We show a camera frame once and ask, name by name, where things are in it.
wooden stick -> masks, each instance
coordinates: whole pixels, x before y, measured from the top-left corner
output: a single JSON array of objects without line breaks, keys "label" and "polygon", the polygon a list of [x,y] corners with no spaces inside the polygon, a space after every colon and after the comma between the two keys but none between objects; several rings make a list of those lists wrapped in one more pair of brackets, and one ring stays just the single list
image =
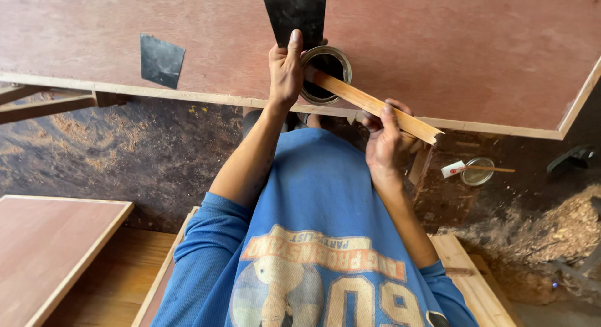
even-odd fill
[{"label": "wooden stick", "polygon": [[36,102],[35,104],[15,105],[0,108],[0,123],[16,122],[55,113],[79,110],[96,106],[93,95],[77,96],[59,100]]},{"label": "wooden stick", "polygon": [[[311,70],[311,68],[305,68],[305,79],[307,81],[310,81],[313,84],[332,92],[340,98],[349,101],[351,104],[354,104],[371,113],[372,115],[380,116],[382,108],[384,105],[386,105],[386,103],[383,101],[364,93],[356,87],[348,85],[342,80],[332,77],[322,70],[313,68],[313,70],[316,71],[312,72],[312,74],[307,74],[307,70]],[[397,114],[399,128],[401,128],[403,131],[413,134],[417,138],[420,138],[429,144],[436,143],[436,135],[443,133],[442,131],[424,123],[423,121],[420,121],[413,116],[408,115],[405,112],[402,112],[401,110],[396,108],[393,108],[393,110]]]},{"label": "wooden stick", "polygon": [[31,96],[38,92],[48,90],[47,86],[37,85],[22,85],[22,86],[9,86],[0,89],[0,105],[6,104],[11,101],[19,100],[27,96]]},{"label": "wooden stick", "polygon": [[496,170],[497,172],[515,172],[514,169],[502,169],[502,168],[490,168],[487,166],[477,166],[477,165],[466,165],[468,169],[476,169],[476,170]]}]

hand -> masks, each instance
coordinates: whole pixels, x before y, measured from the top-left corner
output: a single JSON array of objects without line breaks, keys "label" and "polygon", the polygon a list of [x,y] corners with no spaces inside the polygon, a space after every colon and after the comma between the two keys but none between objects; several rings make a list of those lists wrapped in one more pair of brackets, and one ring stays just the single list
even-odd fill
[{"label": "hand", "polygon": [[403,163],[407,150],[415,143],[416,137],[398,129],[397,116],[393,106],[413,116],[411,109],[400,101],[387,99],[380,117],[363,111],[363,125],[370,131],[370,139],[365,148],[365,161],[370,168],[374,183],[379,181],[403,180]]},{"label": "hand", "polygon": [[266,107],[275,107],[278,111],[288,112],[298,99],[303,82],[301,53],[300,30],[292,31],[288,48],[279,48],[278,44],[275,44],[269,51],[271,88]]}]

reddish plywood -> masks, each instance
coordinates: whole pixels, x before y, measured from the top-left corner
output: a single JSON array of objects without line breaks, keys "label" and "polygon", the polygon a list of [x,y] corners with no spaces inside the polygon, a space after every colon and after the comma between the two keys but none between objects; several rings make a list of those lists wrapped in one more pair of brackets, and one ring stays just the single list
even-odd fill
[{"label": "reddish plywood", "polygon": [[[353,85],[415,115],[556,130],[601,55],[600,0],[327,0]],[[186,49],[178,89],[266,99],[262,0],[0,0],[0,72],[160,87],[139,33]],[[335,104],[350,107],[348,104]]]},{"label": "reddish plywood", "polygon": [[3,197],[2,325],[41,325],[132,208],[131,202]]}]

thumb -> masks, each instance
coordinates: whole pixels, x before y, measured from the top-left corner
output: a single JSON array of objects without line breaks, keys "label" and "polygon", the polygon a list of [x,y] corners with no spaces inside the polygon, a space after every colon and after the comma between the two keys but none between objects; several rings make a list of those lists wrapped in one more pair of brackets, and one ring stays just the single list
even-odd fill
[{"label": "thumb", "polygon": [[288,55],[286,56],[285,63],[300,64],[301,53],[302,53],[302,33],[299,29],[295,29],[290,34],[290,41],[288,42]]},{"label": "thumb", "polygon": [[382,120],[382,125],[384,126],[384,133],[387,133],[387,135],[396,136],[400,133],[398,130],[397,115],[394,113],[393,107],[389,104],[382,107],[380,120]]}]

workbench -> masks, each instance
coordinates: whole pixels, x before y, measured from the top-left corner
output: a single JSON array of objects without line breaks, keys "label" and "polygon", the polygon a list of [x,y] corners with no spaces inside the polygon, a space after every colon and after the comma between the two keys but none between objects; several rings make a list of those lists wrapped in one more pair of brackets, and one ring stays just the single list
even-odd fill
[{"label": "workbench", "polygon": [[[265,106],[275,38],[262,0],[0,0],[0,10],[0,81]],[[324,35],[349,58],[352,85],[432,126],[562,139],[601,75],[600,23],[599,0],[327,0]],[[141,78],[140,33],[186,50],[177,90]],[[344,101],[293,110],[362,117]]]}]

